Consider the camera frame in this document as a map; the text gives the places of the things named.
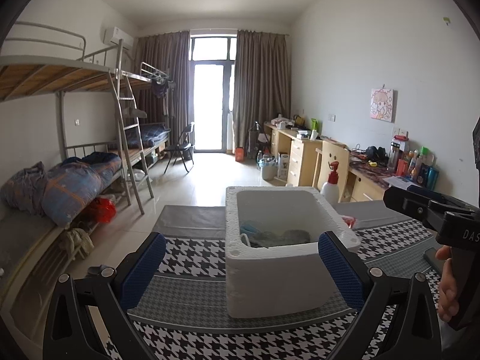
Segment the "person's right hand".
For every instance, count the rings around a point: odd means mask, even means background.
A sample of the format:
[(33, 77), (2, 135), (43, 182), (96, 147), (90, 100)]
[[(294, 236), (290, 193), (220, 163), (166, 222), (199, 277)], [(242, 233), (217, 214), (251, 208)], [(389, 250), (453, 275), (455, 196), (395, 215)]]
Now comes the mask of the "person's right hand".
[(452, 270), (452, 248), (442, 246), (435, 257), (443, 261), (441, 281), (439, 282), (439, 318), (444, 322), (449, 322), (459, 311), (457, 300), (456, 280)]

